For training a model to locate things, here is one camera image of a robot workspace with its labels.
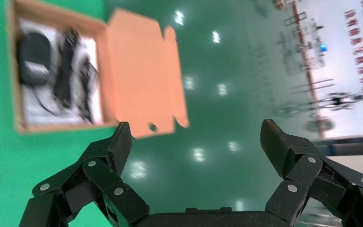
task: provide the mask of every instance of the wall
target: wall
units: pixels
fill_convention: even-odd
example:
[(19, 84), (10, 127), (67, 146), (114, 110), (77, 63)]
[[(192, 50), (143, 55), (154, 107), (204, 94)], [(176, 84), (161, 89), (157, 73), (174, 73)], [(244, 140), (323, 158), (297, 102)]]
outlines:
[[(357, 73), (353, 50), (355, 47), (363, 46), (363, 41), (355, 46), (351, 45), (351, 39), (363, 38), (363, 6), (360, 0), (332, 1), (302, 0), (297, 5), (298, 11), (305, 11), (309, 18), (314, 18), (319, 26), (324, 26), (319, 30), (319, 35), (323, 43), (328, 46), (325, 52), (325, 64), (323, 68), (313, 70), (314, 81), (324, 79), (334, 79), (336, 85), (317, 90), (318, 99), (326, 98), (328, 93), (333, 92), (351, 92), (359, 93), (363, 84)], [(355, 26), (347, 27), (345, 12), (354, 9), (356, 15), (353, 18), (358, 19), (358, 28), (360, 34), (349, 36), (348, 31)], [(327, 138), (363, 136), (363, 101), (352, 107), (352, 110), (331, 111), (324, 109), (320, 111), (322, 116), (330, 118), (335, 123), (335, 128), (325, 132)]]

